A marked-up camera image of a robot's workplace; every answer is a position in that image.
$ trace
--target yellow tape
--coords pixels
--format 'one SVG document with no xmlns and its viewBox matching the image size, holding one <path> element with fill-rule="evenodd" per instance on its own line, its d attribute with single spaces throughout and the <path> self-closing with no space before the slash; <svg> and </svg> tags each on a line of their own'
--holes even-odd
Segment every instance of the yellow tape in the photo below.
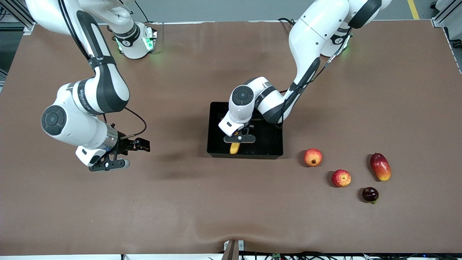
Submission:
<svg viewBox="0 0 462 260">
<path fill-rule="evenodd" d="M 407 3 L 409 4 L 414 20 L 419 20 L 419 13 L 417 13 L 417 9 L 415 8 L 414 0 L 407 0 Z"/>
</svg>

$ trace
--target velcro strap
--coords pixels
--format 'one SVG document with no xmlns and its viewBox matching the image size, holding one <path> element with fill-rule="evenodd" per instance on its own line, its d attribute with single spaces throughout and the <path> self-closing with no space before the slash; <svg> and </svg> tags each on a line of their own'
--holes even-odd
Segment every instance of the velcro strap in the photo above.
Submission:
<svg viewBox="0 0 462 260">
<path fill-rule="evenodd" d="M 88 64 L 92 69 L 101 66 L 103 64 L 116 64 L 116 61 L 114 60 L 114 57 L 112 56 L 100 56 L 100 57 L 93 57 L 90 60 L 88 60 Z"/>
</svg>

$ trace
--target caster wheel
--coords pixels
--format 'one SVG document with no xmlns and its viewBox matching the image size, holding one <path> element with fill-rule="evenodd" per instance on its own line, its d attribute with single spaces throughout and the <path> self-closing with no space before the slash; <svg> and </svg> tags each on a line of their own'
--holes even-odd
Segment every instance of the caster wheel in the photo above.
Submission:
<svg viewBox="0 0 462 260">
<path fill-rule="evenodd" d="M 452 47 L 454 49 L 462 49 L 462 42 L 461 41 L 452 42 Z"/>
</svg>

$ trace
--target round black joint cover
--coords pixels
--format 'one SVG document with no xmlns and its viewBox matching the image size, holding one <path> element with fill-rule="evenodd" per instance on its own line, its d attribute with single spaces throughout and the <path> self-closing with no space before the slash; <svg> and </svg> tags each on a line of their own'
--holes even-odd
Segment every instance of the round black joint cover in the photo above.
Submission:
<svg viewBox="0 0 462 260">
<path fill-rule="evenodd" d="M 42 128 L 52 136 L 61 133 L 66 125 L 66 112 L 58 105 L 52 105 L 43 112 Z"/>
<path fill-rule="evenodd" d="M 254 92 L 248 86 L 238 86 L 232 92 L 232 102 L 236 105 L 248 105 L 253 99 Z"/>
</svg>

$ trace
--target brown table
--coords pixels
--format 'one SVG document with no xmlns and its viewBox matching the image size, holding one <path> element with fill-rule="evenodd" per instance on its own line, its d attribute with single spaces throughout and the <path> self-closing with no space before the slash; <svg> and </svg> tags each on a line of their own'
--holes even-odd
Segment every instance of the brown table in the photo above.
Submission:
<svg viewBox="0 0 462 260">
<path fill-rule="evenodd" d="M 70 37 L 39 26 L 23 37 L 0 94 L 0 254 L 213 253 L 231 238 L 249 251 L 462 251 L 461 76 L 428 20 L 355 30 L 285 121 L 280 159 L 206 153 L 210 102 L 254 76 L 292 82 L 285 26 L 157 26 L 158 51 L 141 60 L 103 30 L 152 146 L 104 173 L 40 128 L 58 87 L 91 69 Z M 142 128 L 125 111 L 108 121 Z M 302 162 L 310 147 L 319 167 Z M 388 182 L 368 169 L 374 152 L 391 164 Z M 346 188 L 329 183 L 339 168 L 352 174 Z M 366 186 L 376 205 L 360 201 Z"/>
</svg>

